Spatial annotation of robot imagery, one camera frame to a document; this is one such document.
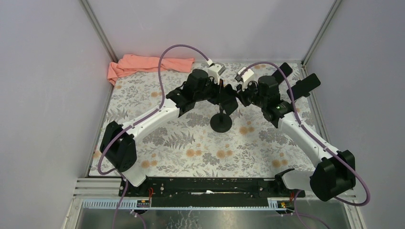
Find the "black round-base stand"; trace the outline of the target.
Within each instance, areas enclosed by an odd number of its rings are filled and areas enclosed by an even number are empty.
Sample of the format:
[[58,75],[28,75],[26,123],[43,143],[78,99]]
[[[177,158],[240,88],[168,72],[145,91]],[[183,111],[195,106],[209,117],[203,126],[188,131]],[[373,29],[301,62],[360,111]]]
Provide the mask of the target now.
[[210,126],[215,132],[225,133],[231,129],[232,119],[225,113],[224,109],[219,106],[219,113],[211,117]]

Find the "black phone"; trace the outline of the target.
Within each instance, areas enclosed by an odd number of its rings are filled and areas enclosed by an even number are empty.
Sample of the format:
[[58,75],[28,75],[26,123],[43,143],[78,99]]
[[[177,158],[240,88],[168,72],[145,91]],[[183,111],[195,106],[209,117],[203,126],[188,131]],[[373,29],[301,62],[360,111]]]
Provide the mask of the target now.
[[307,76],[303,80],[298,80],[291,89],[287,89],[287,94],[291,101],[296,101],[301,97],[309,97],[310,92],[321,85],[315,73]]
[[237,93],[230,84],[221,88],[219,106],[227,115],[231,115],[238,108]]

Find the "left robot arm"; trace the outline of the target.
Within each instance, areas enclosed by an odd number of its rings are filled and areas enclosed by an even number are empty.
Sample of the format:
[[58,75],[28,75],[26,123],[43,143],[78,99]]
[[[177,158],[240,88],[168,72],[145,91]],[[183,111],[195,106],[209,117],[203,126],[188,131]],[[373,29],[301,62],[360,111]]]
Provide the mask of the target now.
[[153,108],[138,118],[118,124],[110,122],[105,128],[100,151],[130,183],[130,190],[136,196],[148,191],[146,175],[137,166],[136,143],[169,121],[177,119],[194,108],[200,101],[217,104],[223,87],[220,76],[222,70],[210,67],[207,71],[194,69],[187,80],[165,95],[163,104]]

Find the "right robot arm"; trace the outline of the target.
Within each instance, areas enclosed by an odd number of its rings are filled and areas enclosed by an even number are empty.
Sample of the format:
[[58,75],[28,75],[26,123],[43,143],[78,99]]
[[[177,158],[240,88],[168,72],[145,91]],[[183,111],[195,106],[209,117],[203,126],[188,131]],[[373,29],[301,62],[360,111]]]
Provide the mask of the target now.
[[314,171],[288,169],[275,175],[275,193],[285,197],[292,190],[311,191],[315,196],[328,201],[352,189],[356,185],[355,157],[349,151],[340,151],[313,131],[292,103],[280,97],[279,85],[284,81],[281,73],[264,75],[257,81],[253,74],[235,77],[239,85],[236,94],[244,106],[261,108],[265,119],[286,134],[310,159]]

